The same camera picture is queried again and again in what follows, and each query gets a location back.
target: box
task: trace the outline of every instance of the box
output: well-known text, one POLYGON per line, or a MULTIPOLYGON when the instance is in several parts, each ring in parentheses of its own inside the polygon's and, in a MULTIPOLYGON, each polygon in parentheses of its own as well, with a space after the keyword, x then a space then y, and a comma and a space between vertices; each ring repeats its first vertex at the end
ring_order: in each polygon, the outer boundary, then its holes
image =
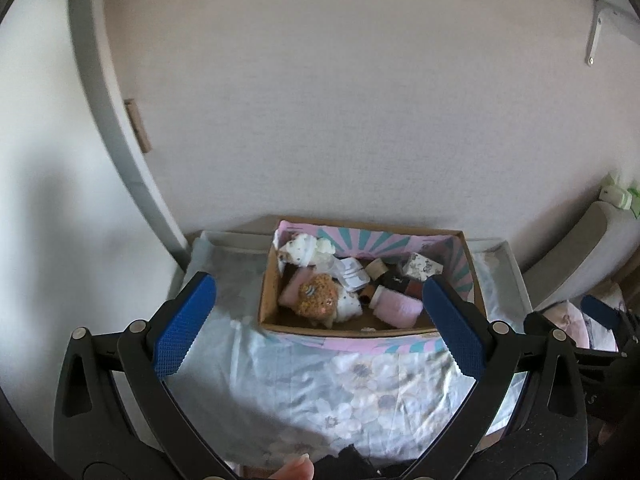
POLYGON ((472 302, 486 317, 482 293, 473 260, 462 231, 378 225, 360 222, 333 222, 317 219, 282 218, 273 236, 262 282, 258 324, 285 341, 314 348, 362 353, 429 351, 436 346, 438 331, 425 312, 411 329, 389 329, 364 307, 364 314, 329 330, 313 327, 292 310, 278 306, 282 291, 284 264, 277 251, 293 233, 303 232, 327 238, 339 258, 389 258, 417 252, 444 264, 443 276, 463 300, 472 302), (363 332, 375 328, 375 332, 363 332))

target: fingernail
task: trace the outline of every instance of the fingernail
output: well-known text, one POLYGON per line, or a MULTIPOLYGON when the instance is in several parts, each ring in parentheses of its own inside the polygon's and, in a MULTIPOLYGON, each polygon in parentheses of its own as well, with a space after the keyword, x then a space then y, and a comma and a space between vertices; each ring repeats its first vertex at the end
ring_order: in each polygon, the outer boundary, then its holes
POLYGON ((301 455, 298 461, 296 462, 295 467, 303 465, 303 463, 305 463, 307 460, 309 460, 309 453, 305 453, 304 455, 301 455))

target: floral tablecloth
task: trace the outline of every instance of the floral tablecloth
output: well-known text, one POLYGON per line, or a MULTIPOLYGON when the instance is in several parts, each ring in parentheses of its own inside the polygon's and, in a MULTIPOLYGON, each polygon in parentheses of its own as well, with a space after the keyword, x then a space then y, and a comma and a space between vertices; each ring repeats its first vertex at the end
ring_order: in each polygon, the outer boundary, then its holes
MULTIPOLYGON (((474 256, 488 312, 496 303, 491 253, 474 256)), ((214 248, 199 238, 186 280, 216 277, 216 307, 168 387, 223 458, 258 467, 291 455, 312 460, 349 444, 378 464, 419 456, 457 410, 474 380, 441 340, 427 353, 364 355, 284 344, 255 328, 264 254, 214 248)), ((490 431, 507 422, 517 376, 490 431)))

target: brown fuzzy toy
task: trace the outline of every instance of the brown fuzzy toy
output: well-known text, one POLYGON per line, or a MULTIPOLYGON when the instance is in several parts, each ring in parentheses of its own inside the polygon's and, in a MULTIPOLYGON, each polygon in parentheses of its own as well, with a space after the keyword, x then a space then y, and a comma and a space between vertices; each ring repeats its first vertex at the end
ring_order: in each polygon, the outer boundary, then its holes
POLYGON ((309 319, 324 321, 335 317, 338 290, 328 274, 316 274, 300 285, 295 313, 309 319))

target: blue textured pad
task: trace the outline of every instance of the blue textured pad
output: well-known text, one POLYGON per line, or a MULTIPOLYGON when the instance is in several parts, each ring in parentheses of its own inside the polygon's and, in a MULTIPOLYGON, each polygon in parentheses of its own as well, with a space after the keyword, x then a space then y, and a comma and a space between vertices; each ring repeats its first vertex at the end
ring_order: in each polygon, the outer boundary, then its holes
POLYGON ((582 298, 580 308, 587 316, 596 320, 604 328, 613 330, 620 324, 620 314, 593 296, 582 298))
POLYGON ((158 378, 175 374, 216 303, 216 282, 206 274, 167 324, 154 347, 158 378))
POLYGON ((484 345, 435 280, 424 282, 422 306, 435 323, 460 371, 466 376, 479 379, 486 368, 484 345))

